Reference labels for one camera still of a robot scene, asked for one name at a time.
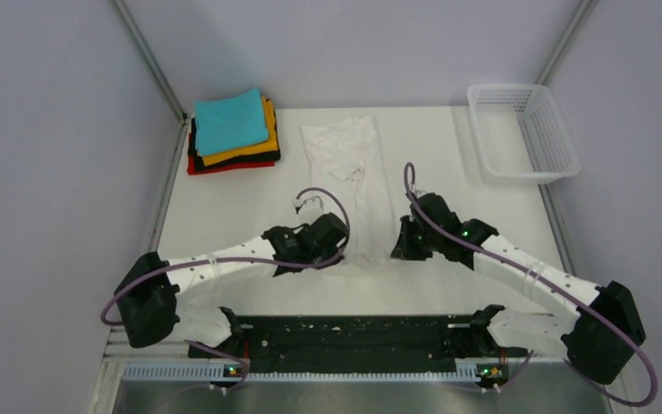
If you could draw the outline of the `white t shirt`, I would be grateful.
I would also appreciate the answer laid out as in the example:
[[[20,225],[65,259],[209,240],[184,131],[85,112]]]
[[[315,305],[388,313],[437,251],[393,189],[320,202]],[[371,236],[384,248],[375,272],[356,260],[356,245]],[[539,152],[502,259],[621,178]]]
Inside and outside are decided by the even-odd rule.
[[[397,239],[397,220],[374,117],[303,125],[300,133],[311,184],[332,192],[346,208],[351,223],[347,255],[372,262],[388,260]]]

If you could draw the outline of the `folded black t shirt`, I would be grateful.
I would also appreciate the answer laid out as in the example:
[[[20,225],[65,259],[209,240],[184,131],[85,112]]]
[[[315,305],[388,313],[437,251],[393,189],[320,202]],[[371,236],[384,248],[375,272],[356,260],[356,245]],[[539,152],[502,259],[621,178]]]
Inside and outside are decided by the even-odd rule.
[[[198,128],[196,126],[196,122],[194,121],[194,119],[191,119],[190,132],[187,135],[188,142],[189,142],[189,148],[187,149],[188,159],[189,159],[190,156],[198,156],[198,157],[202,158],[202,156],[200,156],[198,154],[198,151],[196,149],[195,135],[196,135],[197,131],[198,131]]]

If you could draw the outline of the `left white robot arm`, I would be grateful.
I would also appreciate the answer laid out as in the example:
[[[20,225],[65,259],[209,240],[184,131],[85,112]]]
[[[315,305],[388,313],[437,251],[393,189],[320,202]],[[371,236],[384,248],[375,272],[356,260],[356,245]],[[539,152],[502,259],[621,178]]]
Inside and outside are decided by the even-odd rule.
[[[118,309],[132,348],[147,348],[176,334],[231,356],[239,351],[242,334],[229,308],[200,299],[222,284],[333,266],[348,238],[348,225],[334,213],[323,213],[312,223],[274,226],[212,254],[164,260],[149,252],[133,264],[110,304]]]

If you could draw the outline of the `white plastic basket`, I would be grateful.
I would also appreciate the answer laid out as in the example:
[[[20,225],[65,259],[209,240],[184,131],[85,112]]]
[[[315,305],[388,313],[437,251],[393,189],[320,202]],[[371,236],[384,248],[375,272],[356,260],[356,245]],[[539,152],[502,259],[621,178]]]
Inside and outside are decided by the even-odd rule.
[[[472,85],[467,100],[485,183],[547,185],[580,173],[570,131],[544,85]]]

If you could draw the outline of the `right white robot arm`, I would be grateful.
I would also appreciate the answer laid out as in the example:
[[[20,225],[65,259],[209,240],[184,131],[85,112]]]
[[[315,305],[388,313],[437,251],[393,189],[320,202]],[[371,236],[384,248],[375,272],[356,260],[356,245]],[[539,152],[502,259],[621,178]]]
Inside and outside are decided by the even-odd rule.
[[[471,332],[478,353],[525,348],[558,356],[598,385],[612,384],[633,357],[642,357],[646,332],[626,286],[598,285],[538,260],[488,223],[460,221],[438,194],[409,191],[407,198],[410,213],[402,218],[393,257],[426,260],[440,254],[544,309],[538,314],[486,307],[483,324]]]

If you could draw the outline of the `folded cyan t shirt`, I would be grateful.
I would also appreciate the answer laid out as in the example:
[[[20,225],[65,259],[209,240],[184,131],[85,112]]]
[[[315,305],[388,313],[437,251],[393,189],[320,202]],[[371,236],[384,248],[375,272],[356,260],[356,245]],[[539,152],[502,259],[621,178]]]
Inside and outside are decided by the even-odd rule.
[[[196,101],[194,115],[195,149],[200,156],[260,144],[269,138],[258,88],[234,97]]]

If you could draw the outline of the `folded red t shirt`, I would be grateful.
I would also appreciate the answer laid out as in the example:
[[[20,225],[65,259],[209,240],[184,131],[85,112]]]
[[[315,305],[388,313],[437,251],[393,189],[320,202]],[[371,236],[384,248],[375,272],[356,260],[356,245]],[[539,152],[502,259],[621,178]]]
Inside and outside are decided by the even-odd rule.
[[[276,164],[275,160],[265,160],[256,156],[240,156],[224,160],[209,166],[203,163],[198,156],[190,156],[188,159],[187,173],[189,175],[204,175],[210,173],[221,173],[238,169],[253,169],[270,167]]]

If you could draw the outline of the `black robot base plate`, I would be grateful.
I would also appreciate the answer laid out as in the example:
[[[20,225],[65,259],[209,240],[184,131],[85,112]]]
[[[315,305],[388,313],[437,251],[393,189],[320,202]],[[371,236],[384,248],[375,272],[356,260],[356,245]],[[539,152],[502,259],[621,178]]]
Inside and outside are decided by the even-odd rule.
[[[472,315],[242,316],[218,350],[260,373],[434,373],[458,360],[523,357],[501,348]]]

